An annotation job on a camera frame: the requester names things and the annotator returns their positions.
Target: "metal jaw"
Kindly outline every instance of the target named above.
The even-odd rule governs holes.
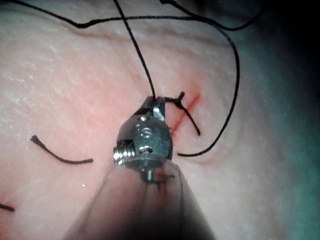
[[[148,96],[121,126],[113,149],[116,165],[123,165],[134,156],[172,159],[173,141],[165,123],[165,103],[163,97],[157,97],[153,102],[152,96]]]

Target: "skin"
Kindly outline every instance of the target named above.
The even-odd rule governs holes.
[[[116,17],[112,1],[34,2],[77,22]],[[126,16],[176,15],[159,2],[120,2]],[[184,6],[239,26],[262,4],[203,2]],[[230,109],[235,63],[228,42],[211,26],[174,20],[130,21],[158,96],[182,103],[174,156],[216,239],[315,239],[319,222],[319,75],[315,61],[279,9],[230,34],[240,55],[236,108]],[[0,6],[1,240],[63,239],[113,169],[119,127],[151,95],[123,22],[76,29],[13,4]],[[182,116],[166,108],[167,124]],[[36,134],[57,155],[94,163],[67,165],[30,142]]]

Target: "pale skin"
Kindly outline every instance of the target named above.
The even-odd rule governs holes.
[[[113,1],[33,4],[80,23],[119,16]],[[126,16],[183,15],[157,1],[120,4]],[[232,18],[184,6],[229,26],[261,7]],[[236,107],[217,145],[194,158],[177,153],[205,149],[221,129],[234,93],[233,52],[203,23],[129,21],[157,96],[185,91],[187,107],[199,95],[190,113],[201,136],[184,117],[173,134],[172,161],[218,240],[318,236],[319,104],[312,87],[295,85],[316,72],[288,45],[284,29],[274,30],[269,18],[277,15],[268,14],[231,34],[241,66]],[[0,239],[63,239],[112,171],[119,127],[151,95],[146,74],[121,21],[76,29],[2,5],[0,51],[0,203],[16,208],[0,209]],[[168,105],[167,124],[181,114]],[[63,158],[94,162],[58,162],[30,141],[34,134]]]

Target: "skin surface texture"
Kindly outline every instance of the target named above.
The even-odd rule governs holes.
[[[112,0],[26,1],[76,22],[118,17]],[[258,1],[177,1],[237,27]],[[158,1],[119,1],[126,16],[184,13]],[[319,222],[319,71],[298,29],[273,5],[258,22],[230,32],[240,88],[216,146],[236,81],[235,58],[213,27],[177,20],[128,21],[157,96],[178,97],[201,130],[172,104],[173,158],[217,240],[313,240]],[[120,126],[151,95],[122,21],[76,29],[0,2],[0,240],[60,240],[112,171]],[[32,135],[61,163],[30,141]],[[105,216],[106,221],[112,216]]]

